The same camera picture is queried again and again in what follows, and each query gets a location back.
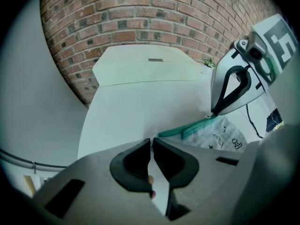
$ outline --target black rectangle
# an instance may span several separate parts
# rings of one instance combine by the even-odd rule
[[[255,86],[256,90],[258,90],[261,86],[262,86],[261,83],[257,84],[257,85]]]
[[[235,57],[236,57],[238,54],[239,54],[239,52],[238,52],[237,50],[235,50],[235,52],[233,53],[233,55],[231,55],[231,57],[232,57],[233,59],[235,59]]]
[[[221,163],[226,163],[226,164],[229,164],[229,165],[233,165],[233,166],[236,166],[239,162],[236,159],[231,159],[231,158],[226,158],[226,157],[218,157],[216,159],[216,161],[221,162]]]
[[[160,58],[148,58],[149,62],[163,62],[164,60]]]
[[[72,179],[48,204],[46,204],[45,209],[55,216],[63,218],[84,184],[84,181]]]

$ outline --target white panel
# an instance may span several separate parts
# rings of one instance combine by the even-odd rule
[[[46,44],[40,0],[29,0],[0,52],[0,143],[51,165],[76,161],[87,108],[63,80]]]
[[[156,45],[109,47],[93,68],[101,87],[152,81],[195,81],[203,70],[183,51]]]

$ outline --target white wall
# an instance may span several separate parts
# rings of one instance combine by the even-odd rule
[[[30,0],[0,51],[0,147],[51,165],[77,160],[87,108],[58,72]]]

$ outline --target black slot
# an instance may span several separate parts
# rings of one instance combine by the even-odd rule
[[[229,165],[233,165],[233,166],[236,166],[239,162],[236,159],[231,159],[231,158],[226,158],[226,157],[218,157],[216,159],[216,161],[221,162],[221,163],[226,163],[226,164],[229,164]]]
[[[149,62],[163,62],[164,60],[160,58],[148,58]]]
[[[191,154],[155,138],[153,141],[154,159],[165,178],[170,190],[187,186],[199,171],[199,162]]]
[[[72,202],[84,186],[85,182],[72,179],[61,191],[45,206],[45,209],[58,218],[63,218]]]
[[[110,163],[112,177],[131,192],[152,192],[148,183],[150,139],[115,156]]]

